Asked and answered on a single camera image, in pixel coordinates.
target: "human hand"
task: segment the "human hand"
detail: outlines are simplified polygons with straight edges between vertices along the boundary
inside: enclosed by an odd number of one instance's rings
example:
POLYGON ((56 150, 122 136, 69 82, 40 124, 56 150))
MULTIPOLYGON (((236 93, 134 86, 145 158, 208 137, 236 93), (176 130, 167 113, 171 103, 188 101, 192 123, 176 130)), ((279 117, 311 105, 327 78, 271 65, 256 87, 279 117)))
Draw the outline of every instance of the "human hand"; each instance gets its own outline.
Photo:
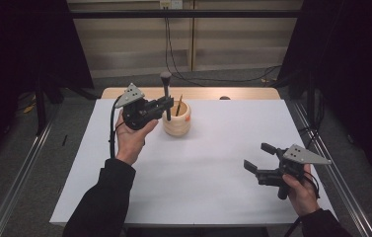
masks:
MULTIPOLYGON (((311 173, 311 166, 305 164, 305 172, 311 173)), ((300 183, 291 175, 284 174, 283 181, 290 187, 289 199, 299 216, 307 215, 319 209, 315 189, 309 182, 300 183)))
POLYGON ((145 144, 146 135, 155 128, 155 126, 158 124, 158 121, 153 119, 149 121, 142 129, 133 130, 124 123, 121 113, 122 110, 120 110, 118 120, 115 123, 115 127, 117 127, 115 133, 117 136, 118 146, 115 159, 121 160, 128 165, 132 165, 136 162, 137 157, 145 144))

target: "black sleeve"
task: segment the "black sleeve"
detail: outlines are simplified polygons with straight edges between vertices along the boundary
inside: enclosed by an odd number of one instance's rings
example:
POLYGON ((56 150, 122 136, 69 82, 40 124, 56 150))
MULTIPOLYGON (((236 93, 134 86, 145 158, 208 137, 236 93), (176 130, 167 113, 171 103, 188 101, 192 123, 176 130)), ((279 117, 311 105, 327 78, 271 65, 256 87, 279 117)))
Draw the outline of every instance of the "black sleeve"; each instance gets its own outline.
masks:
POLYGON ((319 209, 300 217, 304 237, 347 237, 351 236, 329 210, 319 209))
POLYGON ((65 226, 63 236, 118 236, 129 206, 135 170, 109 159, 99 181, 82 197, 65 226))

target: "white tabletop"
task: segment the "white tabletop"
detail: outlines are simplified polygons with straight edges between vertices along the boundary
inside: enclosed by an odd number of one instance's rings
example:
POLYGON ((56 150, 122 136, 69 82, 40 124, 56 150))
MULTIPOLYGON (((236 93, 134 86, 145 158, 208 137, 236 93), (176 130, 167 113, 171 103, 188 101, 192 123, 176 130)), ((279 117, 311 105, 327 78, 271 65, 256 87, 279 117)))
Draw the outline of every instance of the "white tabletop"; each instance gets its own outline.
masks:
MULTIPOLYGON (((187 100, 191 129, 184 137, 165 133, 162 122, 148 134, 133 165, 136 177, 126 225, 265 226, 292 223, 290 201, 277 187, 259 186, 244 159, 260 169, 278 167, 276 156, 260 150, 267 142, 303 146, 284 101, 187 100)), ((98 100, 62 195, 50 219, 64 225, 82 195, 99 177, 109 154, 113 100, 98 100)), ((332 206, 320 184, 320 206, 332 206)))

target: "wall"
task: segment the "wall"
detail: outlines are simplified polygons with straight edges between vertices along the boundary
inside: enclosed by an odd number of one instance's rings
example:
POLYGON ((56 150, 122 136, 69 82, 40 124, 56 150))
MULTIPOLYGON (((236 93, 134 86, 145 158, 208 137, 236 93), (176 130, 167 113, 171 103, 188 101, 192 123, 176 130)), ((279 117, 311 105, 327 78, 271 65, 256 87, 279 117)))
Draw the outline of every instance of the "wall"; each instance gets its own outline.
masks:
MULTIPOLYGON (((184 9, 198 10, 297 10, 303 1, 183 2, 184 9)), ((68 4, 73 11, 160 7, 159 1, 152 0, 68 0, 68 4)), ((164 19, 76 19, 74 22, 93 78, 166 70, 164 19)), ((295 22, 296 19, 169 19, 177 68, 191 71, 281 64, 295 22)))

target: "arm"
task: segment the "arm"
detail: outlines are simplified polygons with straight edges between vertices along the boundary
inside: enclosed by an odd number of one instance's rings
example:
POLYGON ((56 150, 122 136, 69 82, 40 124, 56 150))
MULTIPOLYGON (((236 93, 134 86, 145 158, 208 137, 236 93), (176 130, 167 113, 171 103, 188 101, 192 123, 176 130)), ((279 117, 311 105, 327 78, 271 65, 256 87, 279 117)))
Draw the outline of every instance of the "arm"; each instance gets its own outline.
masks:
POLYGON ((129 206, 136 162, 145 142, 145 136, 157 125, 152 120, 140 130, 131 130, 123 124, 121 112, 116 131, 118 151, 106 161, 99 181, 81 199, 65 226, 63 236, 118 236, 129 206))
MULTIPOLYGON (((305 165, 305 172, 311 173, 310 165, 305 165)), ((303 236, 322 237, 322 236, 351 236, 333 214, 328 210, 320 209, 315 190, 308 182, 300 183, 290 175, 283 175, 284 182, 290 187, 289 199, 300 216, 303 227, 303 236)))

